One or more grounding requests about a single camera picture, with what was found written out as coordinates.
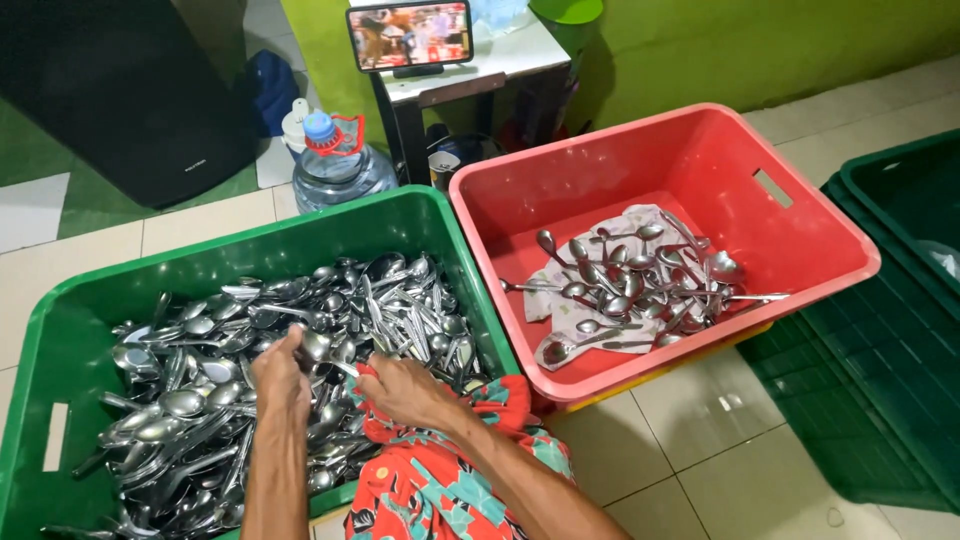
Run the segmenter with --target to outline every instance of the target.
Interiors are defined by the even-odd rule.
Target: pile of spoons
[[[660,223],[647,223],[637,227],[634,233],[622,235],[611,235],[601,227],[597,230],[597,236],[588,241],[603,244],[602,260],[591,260],[586,247],[577,238],[567,244],[574,260],[564,260],[557,253],[553,234],[550,231],[537,233],[540,248],[564,269],[566,284],[513,284],[501,279],[503,291],[559,294],[594,309],[612,322],[610,324],[592,318],[579,322],[577,331],[603,332],[580,343],[550,343],[543,350],[545,364],[561,364],[568,360],[573,350],[592,344],[599,344],[611,351],[647,345],[666,347],[716,325],[725,319],[724,316],[739,315],[789,296],[786,293],[746,294],[742,284],[744,270],[727,252],[709,253],[709,238],[694,236],[669,212],[661,210],[660,218],[677,231],[684,239],[683,243],[660,245],[650,253],[647,244],[663,235],[664,227]],[[608,250],[609,242],[629,236],[635,236],[642,242],[640,253],[628,253],[625,245]],[[736,311],[726,313],[734,302],[744,300],[753,301],[753,304],[738,306]],[[640,324],[643,320],[658,322],[659,331],[653,339],[613,341],[622,331],[643,328]]]
[[[69,538],[205,539],[240,526],[253,430],[251,363],[291,324],[304,328],[295,358],[313,391],[307,423],[309,495],[357,479],[380,445],[346,377],[373,352],[408,355],[467,394],[490,381],[456,296],[426,254],[338,258],[312,276],[238,278],[208,298],[161,293],[151,321],[113,329],[113,361],[126,395],[101,396],[118,420],[73,472],[106,466],[119,492],[116,519],[86,530],[48,525]]]

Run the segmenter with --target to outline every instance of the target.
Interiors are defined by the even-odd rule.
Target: crate handle hole
[[[770,175],[768,175],[766,171],[763,169],[757,169],[754,173],[754,179],[756,179],[760,186],[767,190],[767,193],[769,193],[775,201],[780,203],[780,206],[784,207],[785,209],[789,209],[791,206],[793,206],[793,199],[786,194],[786,191],[783,191],[783,188],[774,182],[774,179],[770,178]]]
[[[60,470],[60,455],[63,452],[63,437],[66,434],[68,404],[54,404],[50,412],[50,431],[47,433],[47,451],[43,454],[43,472]]]

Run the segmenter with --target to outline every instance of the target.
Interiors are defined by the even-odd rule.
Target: smartphone
[[[357,68],[364,73],[473,59],[468,2],[350,8],[347,25]]]

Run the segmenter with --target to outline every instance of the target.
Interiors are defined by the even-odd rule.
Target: black speaker
[[[255,159],[243,103],[170,0],[0,0],[0,95],[144,207]]]

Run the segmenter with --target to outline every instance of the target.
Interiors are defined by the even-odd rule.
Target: hand
[[[412,358],[393,359],[372,355],[367,360],[380,377],[361,375],[357,386],[391,420],[414,428],[448,430],[465,410]]]
[[[256,412],[285,412],[306,424],[313,392],[306,375],[294,360],[294,351],[303,340],[303,329],[290,325],[287,336],[278,339],[253,361],[256,378]]]

